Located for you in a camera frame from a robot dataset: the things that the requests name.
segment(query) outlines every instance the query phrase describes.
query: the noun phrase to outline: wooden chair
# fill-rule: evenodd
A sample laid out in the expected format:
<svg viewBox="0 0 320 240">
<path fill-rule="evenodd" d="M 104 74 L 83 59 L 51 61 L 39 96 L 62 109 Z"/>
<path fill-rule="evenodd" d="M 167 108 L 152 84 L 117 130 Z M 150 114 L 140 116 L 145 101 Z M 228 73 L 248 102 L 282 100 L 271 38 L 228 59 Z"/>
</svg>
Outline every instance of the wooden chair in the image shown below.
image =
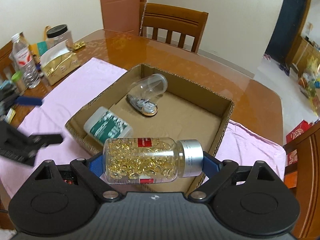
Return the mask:
<svg viewBox="0 0 320 240">
<path fill-rule="evenodd" d="M 145 3 L 140 3 L 140 19 Z M 208 13 L 181 7 L 148 3 L 143 27 L 153 27 L 152 39 L 157 40 L 158 29 L 168 30 L 165 43 L 171 44 L 172 32 L 181 33 L 178 47 L 183 48 L 186 35 L 194 37 L 191 52 L 198 52 Z"/>
<path fill-rule="evenodd" d="M 5 74 L 3 72 L 3 70 L 6 67 L 10 68 L 12 74 L 15 73 L 15 70 L 11 64 L 12 61 L 9 59 L 9 55 L 10 55 L 11 51 L 12 51 L 12 42 L 11 41 L 0 49 L 0 77 L 3 80 L 6 79 Z"/>
<path fill-rule="evenodd" d="M 293 235 L 305 239 L 320 235 L 320 122 L 284 146 L 287 154 L 297 150 L 298 162 L 285 168 L 285 175 L 297 171 L 292 189 L 300 204 L 300 216 Z"/>
</svg>

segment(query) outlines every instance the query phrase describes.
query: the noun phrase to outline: pink towel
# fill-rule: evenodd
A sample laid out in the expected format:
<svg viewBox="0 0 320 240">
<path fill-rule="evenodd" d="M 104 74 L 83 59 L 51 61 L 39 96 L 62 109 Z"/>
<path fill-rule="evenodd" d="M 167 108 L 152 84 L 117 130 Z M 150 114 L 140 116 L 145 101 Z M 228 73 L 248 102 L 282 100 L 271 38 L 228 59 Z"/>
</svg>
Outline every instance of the pink towel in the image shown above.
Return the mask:
<svg viewBox="0 0 320 240">
<path fill-rule="evenodd" d="M 83 105 L 125 72 L 122 68 L 92 58 L 48 94 L 41 107 L 34 108 L 25 117 L 19 129 L 26 135 L 61 133 L 64 141 L 40 150 L 34 168 L 0 157 L 0 180 L 10 197 L 44 160 L 52 159 L 56 164 L 67 164 L 79 157 L 90 157 L 64 125 Z M 227 127 L 216 157 L 219 160 L 234 160 L 239 165 L 253 165 L 256 160 L 265 160 L 278 176 L 283 178 L 284 175 L 285 153 L 282 147 L 233 121 Z"/>
<path fill-rule="evenodd" d="M 28 114 L 19 130 L 26 135 L 61 133 L 63 143 L 41 149 L 35 167 L 14 163 L 0 157 L 0 180 L 10 197 L 18 191 L 26 179 L 44 160 L 52 159 L 56 164 L 67 164 L 72 160 L 90 155 L 81 148 L 64 128 L 66 122 L 85 104 L 120 78 L 126 70 L 92 58 L 60 85 L 51 91 L 41 107 Z"/>
</svg>

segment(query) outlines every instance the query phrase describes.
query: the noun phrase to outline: door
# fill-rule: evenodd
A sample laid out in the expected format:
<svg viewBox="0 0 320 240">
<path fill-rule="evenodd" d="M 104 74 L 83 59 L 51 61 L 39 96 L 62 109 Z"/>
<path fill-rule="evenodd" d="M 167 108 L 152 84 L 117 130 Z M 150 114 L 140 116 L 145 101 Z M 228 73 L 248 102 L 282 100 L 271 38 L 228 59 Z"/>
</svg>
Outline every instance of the door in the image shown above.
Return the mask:
<svg viewBox="0 0 320 240">
<path fill-rule="evenodd" d="M 266 53 L 284 63 L 300 28 L 307 0 L 284 0 Z"/>
<path fill-rule="evenodd" d="M 100 1 L 104 29 L 138 35 L 140 0 Z"/>
</svg>

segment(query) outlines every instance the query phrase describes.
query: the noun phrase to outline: wooden table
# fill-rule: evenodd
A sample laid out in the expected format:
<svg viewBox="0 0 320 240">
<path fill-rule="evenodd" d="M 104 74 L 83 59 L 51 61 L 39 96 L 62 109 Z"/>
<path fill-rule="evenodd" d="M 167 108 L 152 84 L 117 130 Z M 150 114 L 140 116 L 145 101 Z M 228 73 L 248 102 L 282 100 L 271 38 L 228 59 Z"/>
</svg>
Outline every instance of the wooden table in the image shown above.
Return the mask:
<svg viewBox="0 0 320 240">
<path fill-rule="evenodd" d="M 184 76 L 233 100 L 233 121 L 283 145 L 279 96 L 240 72 L 201 55 L 127 33 L 98 30 L 81 41 L 87 42 L 77 53 L 82 64 L 92 57 L 127 70 L 139 63 L 148 63 Z M 27 90 L 26 95 L 44 97 L 60 82 L 50 87 L 42 81 L 36 88 Z M 18 106 L 12 124 L 18 126 L 31 110 L 31 107 Z"/>
</svg>

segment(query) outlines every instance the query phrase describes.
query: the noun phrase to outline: black jar lid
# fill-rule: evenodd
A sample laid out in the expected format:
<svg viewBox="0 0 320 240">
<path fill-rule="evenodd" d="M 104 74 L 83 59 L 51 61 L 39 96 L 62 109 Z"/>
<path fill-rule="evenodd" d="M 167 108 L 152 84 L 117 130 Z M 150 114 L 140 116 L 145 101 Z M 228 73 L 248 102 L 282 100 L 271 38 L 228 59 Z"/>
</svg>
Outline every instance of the black jar lid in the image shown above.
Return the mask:
<svg viewBox="0 0 320 240">
<path fill-rule="evenodd" d="M 47 31 L 47 37 L 48 38 L 55 38 L 63 33 L 65 33 L 68 30 L 68 26 L 66 24 L 61 24 L 58 26 L 55 26 Z"/>
</svg>

